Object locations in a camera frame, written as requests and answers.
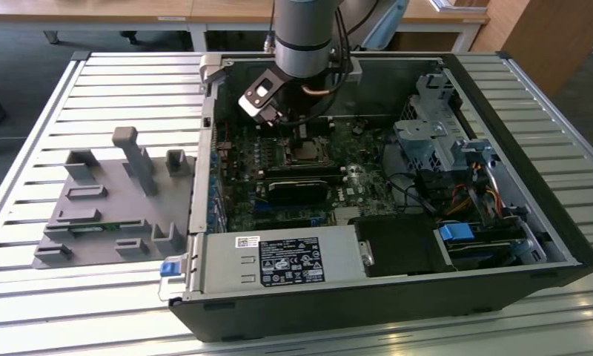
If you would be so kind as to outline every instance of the slotted metal table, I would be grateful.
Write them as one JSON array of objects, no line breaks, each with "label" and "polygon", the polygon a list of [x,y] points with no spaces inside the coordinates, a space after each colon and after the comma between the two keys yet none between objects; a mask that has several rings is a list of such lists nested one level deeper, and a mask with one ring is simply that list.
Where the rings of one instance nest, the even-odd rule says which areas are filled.
[{"label": "slotted metal table", "polygon": [[[593,355],[593,274],[498,312],[205,344],[158,299],[159,262],[30,269],[71,148],[121,158],[111,132],[131,125],[151,157],[195,154],[199,58],[91,53],[67,65],[0,187],[0,355]],[[593,244],[593,148],[511,60],[458,59]]]}]

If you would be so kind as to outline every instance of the motherboard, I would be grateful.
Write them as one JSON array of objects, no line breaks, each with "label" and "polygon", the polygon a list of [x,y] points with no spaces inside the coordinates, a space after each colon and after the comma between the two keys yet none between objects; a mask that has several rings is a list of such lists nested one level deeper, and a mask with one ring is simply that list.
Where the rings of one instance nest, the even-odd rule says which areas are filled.
[{"label": "motherboard", "polygon": [[351,116],[293,129],[225,122],[217,152],[227,231],[346,225],[394,214],[381,170],[390,125]]}]

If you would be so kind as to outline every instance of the floor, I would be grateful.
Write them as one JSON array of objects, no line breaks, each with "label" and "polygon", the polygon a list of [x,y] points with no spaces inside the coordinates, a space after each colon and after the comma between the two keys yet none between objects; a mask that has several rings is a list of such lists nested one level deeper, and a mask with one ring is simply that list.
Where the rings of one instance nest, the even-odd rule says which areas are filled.
[{"label": "floor", "polygon": [[[58,37],[59,44],[49,45],[41,32],[0,31],[0,101],[7,112],[0,123],[0,184],[75,50],[181,50],[175,32],[138,32],[138,45],[130,45],[114,32],[66,31]],[[209,45],[214,42],[237,47],[233,50],[253,50],[241,44],[254,43],[261,48],[261,39],[230,39],[230,43],[223,38],[209,39]],[[551,99],[593,144],[593,54]]]}]

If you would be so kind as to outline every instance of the warning label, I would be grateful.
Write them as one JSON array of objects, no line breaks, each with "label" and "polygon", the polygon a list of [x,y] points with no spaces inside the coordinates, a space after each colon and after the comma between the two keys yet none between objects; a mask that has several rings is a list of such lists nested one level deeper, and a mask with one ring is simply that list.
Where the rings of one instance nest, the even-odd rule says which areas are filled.
[{"label": "warning label", "polygon": [[258,256],[265,287],[325,281],[318,237],[259,241]]}]

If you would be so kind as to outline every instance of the white cable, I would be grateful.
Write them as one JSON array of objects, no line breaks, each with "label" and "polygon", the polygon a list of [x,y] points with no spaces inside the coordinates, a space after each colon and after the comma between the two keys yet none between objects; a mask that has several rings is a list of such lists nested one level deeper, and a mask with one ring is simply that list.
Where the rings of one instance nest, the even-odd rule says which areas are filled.
[{"label": "white cable", "polygon": [[3,139],[27,139],[27,137],[26,136],[22,136],[22,137],[0,137],[0,140],[3,140]]}]

